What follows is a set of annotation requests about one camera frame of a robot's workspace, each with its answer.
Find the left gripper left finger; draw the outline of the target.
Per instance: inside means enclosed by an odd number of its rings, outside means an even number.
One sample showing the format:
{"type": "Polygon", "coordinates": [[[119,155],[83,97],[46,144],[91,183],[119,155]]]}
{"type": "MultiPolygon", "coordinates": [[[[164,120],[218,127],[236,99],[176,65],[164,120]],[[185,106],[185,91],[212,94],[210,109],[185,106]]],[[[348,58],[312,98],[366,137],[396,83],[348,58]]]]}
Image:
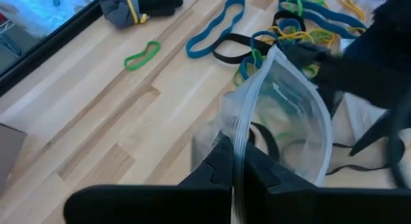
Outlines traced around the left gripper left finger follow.
{"type": "Polygon", "coordinates": [[[94,185],[65,202],[66,223],[230,223],[233,146],[220,134],[202,163],[177,185],[94,185]]]}

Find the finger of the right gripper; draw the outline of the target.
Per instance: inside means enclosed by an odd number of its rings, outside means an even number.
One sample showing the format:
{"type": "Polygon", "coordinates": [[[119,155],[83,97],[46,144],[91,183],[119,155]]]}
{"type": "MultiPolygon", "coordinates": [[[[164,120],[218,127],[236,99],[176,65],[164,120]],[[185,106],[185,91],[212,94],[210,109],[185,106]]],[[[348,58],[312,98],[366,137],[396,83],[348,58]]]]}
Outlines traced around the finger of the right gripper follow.
{"type": "Polygon", "coordinates": [[[287,59],[296,67],[306,67],[321,61],[321,58],[331,54],[331,50],[324,46],[302,42],[284,47],[287,59]]]}
{"type": "Polygon", "coordinates": [[[360,153],[366,147],[383,137],[389,137],[390,134],[396,134],[402,129],[401,118],[398,111],[387,110],[377,121],[360,137],[352,146],[349,156],[353,157],[360,153]]]}

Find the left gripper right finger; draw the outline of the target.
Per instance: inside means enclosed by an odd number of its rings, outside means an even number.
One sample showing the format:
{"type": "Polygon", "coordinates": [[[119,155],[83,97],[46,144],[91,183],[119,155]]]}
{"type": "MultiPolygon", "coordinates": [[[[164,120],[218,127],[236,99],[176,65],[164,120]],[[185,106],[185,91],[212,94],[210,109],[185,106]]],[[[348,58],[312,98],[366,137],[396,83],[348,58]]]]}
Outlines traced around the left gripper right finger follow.
{"type": "Polygon", "coordinates": [[[246,223],[410,223],[410,190],[317,187],[251,144],[244,168],[246,223]]]}

